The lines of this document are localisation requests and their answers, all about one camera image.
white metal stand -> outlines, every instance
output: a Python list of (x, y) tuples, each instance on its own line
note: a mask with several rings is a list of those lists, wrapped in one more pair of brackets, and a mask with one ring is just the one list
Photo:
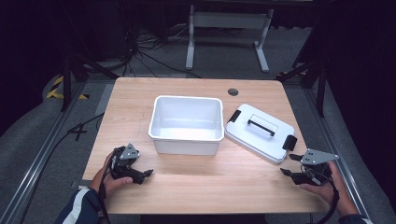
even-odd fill
[(262, 36), (259, 41), (254, 42), (254, 47), (259, 58), (260, 66), (264, 73), (269, 71), (265, 60), (262, 46), (268, 33), (268, 28), (273, 16), (273, 10), (268, 10), (267, 14), (243, 14), (243, 13), (216, 13), (216, 12), (195, 12), (194, 6), (190, 8), (189, 32), (190, 40), (187, 50), (186, 69), (191, 70), (194, 59), (194, 27), (223, 27), (223, 28), (242, 28), (260, 29)]

white plastic container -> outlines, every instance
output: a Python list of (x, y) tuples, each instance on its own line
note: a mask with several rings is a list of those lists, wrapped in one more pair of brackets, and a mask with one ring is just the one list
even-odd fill
[(224, 138), (222, 102), (217, 98), (159, 96), (148, 134), (159, 153), (215, 155)]

wooden tabletop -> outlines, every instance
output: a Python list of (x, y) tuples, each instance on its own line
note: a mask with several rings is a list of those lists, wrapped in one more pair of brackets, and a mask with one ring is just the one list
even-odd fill
[[(228, 89), (239, 94), (231, 96)], [(294, 154), (306, 145), (278, 81), (203, 78), (120, 77), (117, 79), (96, 137), (83, 179), (91, 180), (115, 148), (133, 143), (139, 171), (153, 169), (142, 185), (117, 189), (106, 199), (109, 214), (246, 214), (325, 212), (319, 196), (295, 186), (279, 168), (300, 172), (300, 163), (287, 157), (274, 165), (238, 146), (228, 137), (215, 156), (157, 153), (149, 123), (159, 95), (219, 98), (224, 124), (241, 104), (249, 104), (287, 122), (298, 138)]]

sleeve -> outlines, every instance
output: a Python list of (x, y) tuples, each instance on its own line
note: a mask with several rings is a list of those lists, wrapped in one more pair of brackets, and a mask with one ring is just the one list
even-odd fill
[(339, 224), (373, 224), (367, 217), (363, 215), (348, 215), (338, 219)]
[(93, 189), (76, 191), (69, 203), (59, 214), (55, 224), (90, 224), (98, 223), (101, 210), (99, 197)]

yellow and black tape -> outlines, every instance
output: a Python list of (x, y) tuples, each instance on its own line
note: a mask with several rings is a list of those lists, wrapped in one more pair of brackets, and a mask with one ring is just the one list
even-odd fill
[[(52, 87), (50, 88), (49, 93), (47, 94), (47, 98), (59, 98), (59, 99), (64, 98), (63, 94), (56, 92), (63, 81), (64, 81), (64, 76), (59, 75), (58, 78), (56, 78), (55, 82), (53, 83)], [(78, 99), (80, 100), (87, 100), (89, 98), (90, 98), (89, 94), (81, 94), (78, 97)]]

